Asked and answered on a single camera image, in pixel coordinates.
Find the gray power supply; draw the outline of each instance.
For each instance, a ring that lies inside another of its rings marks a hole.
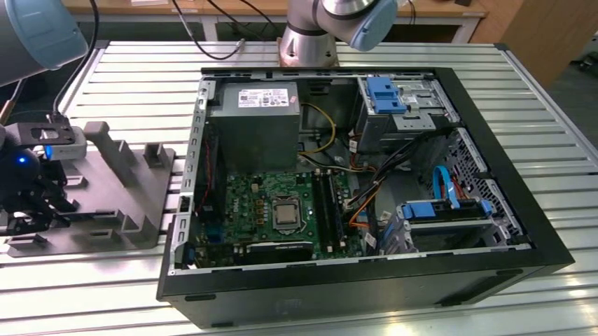
[[[291,82],[227,83],[210,123],[230,172],[280,172],[298,162],[300,102]]]

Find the metal table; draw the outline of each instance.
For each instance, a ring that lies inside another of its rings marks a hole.
[[[234,43],[204,43],[227,53]],[[343,66],[453,67],[577,263],[474,306],[258,325],[231,334],[581,335],[598,331],[598,155],[510,52],[493,45],[338,47]],[[187,42],[112,42],[98,49],[63,101],[75,125],[111,124],[132,147],[186,153],[202,67],[276,65],[274,43],[248,43],[215,63]],[[176,161],[167,209],[176,207]],[[163,229],[172,215],[166,214]],[[0,335],[179,335],[199,332],[155,300],[164,236],[146,251],[13,259],[0,245]]]

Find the wire bundle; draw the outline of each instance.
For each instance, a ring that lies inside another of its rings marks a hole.
[[[364,223],[356,223],[355,220],[356,220],[356,217],[359,216],[359,213],[367,207],[370,202],[374,201],[375,195],[379,192],[382,182],[389,177],[389,173],[391,172],[391,170],[411,158],[413,153],[415,152],[415,150],[421,144],[423,144],[427,140],[430,140],[434,137],[449,135],[453,132],[453,130],[454,130],[454,127],[445,127],[445,128],[437,129],[433,132],[421,133],[409,143],[405,144],[403,147],[401,147],[387,157],[386,161],[381,164],[378,171],[374,173],[372,179],[371,179],[370,184],[367,185],[364,191],[360,192],[348,202],[348,205],[351,205],[356,201],[359,201],[360,199],[367,197],[366,201],[362,203],[359,209],[356,210],[354,216],[351,217],[351,220],[348,222],[350,226],[364,227],[367,225]]]

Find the wooden table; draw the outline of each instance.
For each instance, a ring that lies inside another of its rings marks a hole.
[[[235,16],[239,22],[266,22],[255,11],[239,0],[215,0],[223,10]],[[64,5],[80,22],[92,20],[88,0],[63,0]],[[274,22],[286,22],[286,0],[252,0],[251,3],[270,16]],[[98,0],[103,22],[174,22],[179,18],[174,5],[131,6],[128,0]],[[454,1],[414,0],[418,25],[458,26],[454,43],[467,43],[481,18],[486,17],[485,7],[474,1],[470,7],[459,6]],[[216,24],[231,22],[206,0],[179,0],[190,22],[204,27],[207,41],[218,41]],[[397,16],[395,24],[409,24],[411,10],[405,5]]]

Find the power cable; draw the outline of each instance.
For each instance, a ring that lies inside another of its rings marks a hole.
[[[94,50],[95,50],[95,43],[98,42],[98,35],[100,30],[100,11],[98,8],[98,4],[95,0],[90,0],[90,3],[92,5],[92,12],[94,12],[94,35],[92,35],[92,41],[88,46],[87,54],[84,58],[82,59],[82,62],[79,63],[79,66],[75,69],[75,72],[71,74],[71,77],[68,78],[67,82],[63,85],[63,88],[60,89],[60,92],[56,95],[55,103],[52,104],[52,113],[49,115],[49,118],[53,120],[57,118],[57,116],[61,114],[59,111],[59,104],[61,99],[64,98],[64,95],[67,94],[67,90],[73,84],[75,78],[79,76],[83,68],[87,65],[87,62],[92,58]]]
[[[203,52],[203,54],[206,56],[208,56],[212,60],[216,60],[216,61],[223,61],[223,60],[227,60],[228,58],[231,58],[234,56],[234,54],[236,54],[239,52],[239,50],[242,49],[242,46],[244,44],[244,38],[242,38],[242,40],[239,40],[239,42],[235,45],[234,51],[227,56],[222,56],[222,57],[220,56],[214,56],[212,54],[210,54],[206,51],[206,49],[199,44],[198,39],[194,36],[194,32],[191,31],[191,28],[188,28],[186,16],[183,15],[183,11],[180,10],[179,3],[176,2],[176,0],[172,0],[172,4],[175,5],[176,12],[179,14],[180,22],[183,23],[183,26],[186,27],[187,35],[188,35],[191,41],[195,43],[195,46],[198,46],[198,49]]]

